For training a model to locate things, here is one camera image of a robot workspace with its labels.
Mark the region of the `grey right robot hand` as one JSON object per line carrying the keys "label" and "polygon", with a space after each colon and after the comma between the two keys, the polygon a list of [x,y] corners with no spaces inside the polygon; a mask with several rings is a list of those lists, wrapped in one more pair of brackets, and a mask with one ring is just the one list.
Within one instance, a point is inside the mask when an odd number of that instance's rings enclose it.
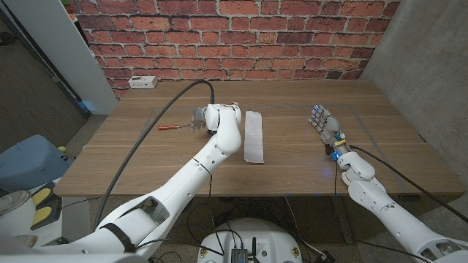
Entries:
{"label": "grey right robot hand", "polygon": [[345,134],[341,131],[339,122],[321,104],[315,105],[308,122],[319,132],[325,145],[325,154],[334,161],[350,152],[350,147],[345,140]]}

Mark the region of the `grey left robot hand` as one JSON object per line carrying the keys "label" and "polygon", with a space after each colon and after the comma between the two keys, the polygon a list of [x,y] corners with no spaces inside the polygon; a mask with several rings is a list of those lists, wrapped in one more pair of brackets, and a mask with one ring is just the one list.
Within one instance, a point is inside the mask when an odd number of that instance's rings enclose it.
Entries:
{"label": "grey left robot hand", "polygon": [[201,128],[206,127],[206,121],[205,121],[206,110],[207,110],[207,107],[198,107],[194,110],[192,117],[191,117],[191,123],[190,123],[191,132],[194,132],[196,129],[200,130]]}

